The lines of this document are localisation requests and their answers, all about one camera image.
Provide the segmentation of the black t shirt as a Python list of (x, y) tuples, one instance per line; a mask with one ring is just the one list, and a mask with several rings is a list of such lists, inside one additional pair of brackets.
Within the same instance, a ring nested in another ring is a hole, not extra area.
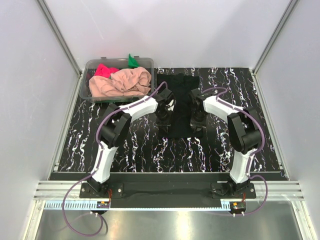
[(190, 126), (191, 122), (191, 99), (189, 93), (197, 89), (200, 84), (198, 76), (178, 74), (158, 74), (157, 84), (166, 82), (168, 89), (172, 91), (176, 104), (170, 119), (168, 130), (159, 128), (158, 137), (168, 139), (202, 138), (202, 130), (194, 132)]

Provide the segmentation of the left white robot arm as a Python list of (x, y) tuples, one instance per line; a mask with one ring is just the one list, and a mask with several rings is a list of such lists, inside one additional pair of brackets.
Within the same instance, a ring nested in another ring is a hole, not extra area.
[(96, 131), (98, 153), (90, 178), (87, 179), (90, 192), (95, 197), (103, 198), (108, 193), (108, 180), (115, 153), (127, 138), (131, 123), (145, 115), (155, 114), (158, 129), (167, 132), (171, 126), (175, 104), (173, 92), (164, 88), (159, 93), (153, 92), (130, 104), (108, 106)]

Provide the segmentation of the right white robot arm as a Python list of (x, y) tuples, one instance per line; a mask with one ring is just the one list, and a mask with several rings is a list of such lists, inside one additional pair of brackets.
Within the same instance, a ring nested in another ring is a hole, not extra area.
[(253, 158), (263, 149), (265, 137), (257, 111), (252, 107), (243, 108), (221, 99), (220, 96), (227, 92), (225, 88), (222, 90), (216, 95), (210, 93), (210, 89), (202, 92), (197, 88), (189, 93), (190, 127), (195, 133), (206, 128), (208, 114), (227, 123), (229, 142), (234, 149), (233, 164), (228, 181), (219, 189), (212, 190), (212, 193), (236, 199), (249, 187)]

